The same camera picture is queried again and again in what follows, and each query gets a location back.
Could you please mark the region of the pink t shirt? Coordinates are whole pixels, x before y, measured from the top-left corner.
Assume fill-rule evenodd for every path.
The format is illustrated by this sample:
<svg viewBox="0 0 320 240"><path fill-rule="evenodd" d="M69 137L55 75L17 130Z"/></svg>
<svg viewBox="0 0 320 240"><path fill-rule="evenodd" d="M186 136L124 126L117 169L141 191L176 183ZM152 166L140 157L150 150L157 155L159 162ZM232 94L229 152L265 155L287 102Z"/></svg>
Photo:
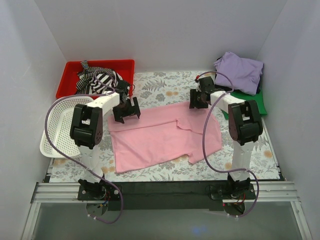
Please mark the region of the pink t shirt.
<svg viewBox="0 0 320 240"><path fill-rule="evenodd" d="M187 155L195 164L203 160L203 129L209 109L189 109L180 102L141 110L140 118L124 124L107 120L117 173L140 170ZM222 149L220 124L210 116L205 135L207 155Z"/></svg>

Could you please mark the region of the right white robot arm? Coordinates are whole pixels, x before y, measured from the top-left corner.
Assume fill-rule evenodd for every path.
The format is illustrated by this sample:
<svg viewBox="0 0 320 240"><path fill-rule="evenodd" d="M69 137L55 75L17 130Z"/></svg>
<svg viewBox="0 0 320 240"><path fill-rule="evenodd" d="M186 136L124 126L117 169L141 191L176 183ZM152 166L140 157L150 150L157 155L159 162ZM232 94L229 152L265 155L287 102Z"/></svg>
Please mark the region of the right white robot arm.
<svg viewBox="0 0 320 240"><path fill-rule="evenodd" d="M229 196L237 199L247 192L254 192L251 186L250 162L255 142L263 133L262 118L255 100L243 100L231 95L230 91L215 88L213 79L197 77L198 87L190 90L190 109L205 109L211 106L205 119L202 133L202 153L210 169L220 174L227 174L227 180L211 193L214 199ZM214 107L218 107L228 114L228 131L233 140L232 167L230 170L215 169L207 158L206 130L209 117Z"/></svg>

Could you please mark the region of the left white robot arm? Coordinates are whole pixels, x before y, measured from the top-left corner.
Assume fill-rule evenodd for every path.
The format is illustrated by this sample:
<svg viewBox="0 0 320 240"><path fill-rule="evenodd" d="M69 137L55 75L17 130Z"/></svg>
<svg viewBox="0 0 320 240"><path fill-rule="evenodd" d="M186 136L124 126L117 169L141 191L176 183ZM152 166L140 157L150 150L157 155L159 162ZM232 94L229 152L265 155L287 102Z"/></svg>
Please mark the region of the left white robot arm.
<svg viewBox="0 0 320 240"><path fill-rule="evenodd" d="M98 145L103 138L103 116L112 110L114 120L124 123L125 117L140 117L141 112L136 97L131 100L128 95L131 85L127 81L118 81L115 88L108 86L96 100L74 107L70 137L80 151L79 162L92 174L96 182L80 179L83 190L95 200L106 198L108 190L101 180L104 173L98 160Z"/></svg>

